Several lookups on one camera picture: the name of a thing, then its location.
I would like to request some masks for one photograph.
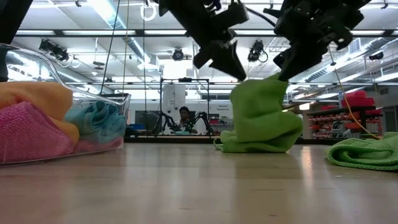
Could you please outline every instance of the blue towel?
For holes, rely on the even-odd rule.
[[[80,139],[100,144],[111,142],[126,132],[126,117],[119,115],[116,106],[103,101],[84,109],[69,110],[65,121],[79,129]]]

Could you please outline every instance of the yellow cable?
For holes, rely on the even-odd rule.
[[[330,53],[331,61],[332,61],[332,62],[335,62],[335,61],[333,60],[333,56],[332,56],[332,54],[331,54],[331,52],[330,52],[330,47],[328,47],[328,48],[329,48],[329,53]],[[343,92],[343,97],[344,97],[344,100],[345,100],[345,102],[346,102],[346,104],[347,104],[347,108],[348,108],[349,114],[351,115],[351,117],[353,118],[353,120],[355,121],[355,123],[358,124],[359,127],[361,127],[364,131],[366,131],[366,132],[367,132],[368,134],[370,134],[372,137],[374,137],[374,138],[376,138],[376,139],[381,139],[381,137],[379,137],[379,136],[377,136],[377,135],[374,135],[373,133],[370,133],[370,132],[369,132],[364,126],[362,126],[362,124],[355,118],[353,112],[351,111],[351,107],[349,106],[349,103],[348,103],[348,100],[347,100],[347,97],[346,97],[346,92],[344,91],[343,85],[341,84],[340,77],[338,76],[338,72],[337,72],[336,69],[334,69],[334,72],[335,72],[335,74],[336,74],[336,77],[337,77],[338,83],[339,83],[339,85],[340,85],[341,91]]]

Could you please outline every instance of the orange towel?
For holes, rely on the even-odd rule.
[[[72,91],[52,82],[3,82],[0,83],[0,110],[21,103],[31,102],[40,108],[74,143],[79,140],[79,130],[63,121],[73,103]]]

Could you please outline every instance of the person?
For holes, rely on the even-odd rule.
[[[180,108],[180,125],[181,125],[181,127],[186,127],[187,126],[187,124],[189,123],[189,121],[190,121],[190,112],[189,112],[189,109],[186,107],[186,106],[183,106],[183,107],[181,107]]]

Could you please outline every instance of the wall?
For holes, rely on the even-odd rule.
[[[366,91],[368,97],[373,97],[375,101],[375,106],[377,107],[387,107],[398,105],[398,86],[389,86],[388,94],[380,95],[374,90]]]

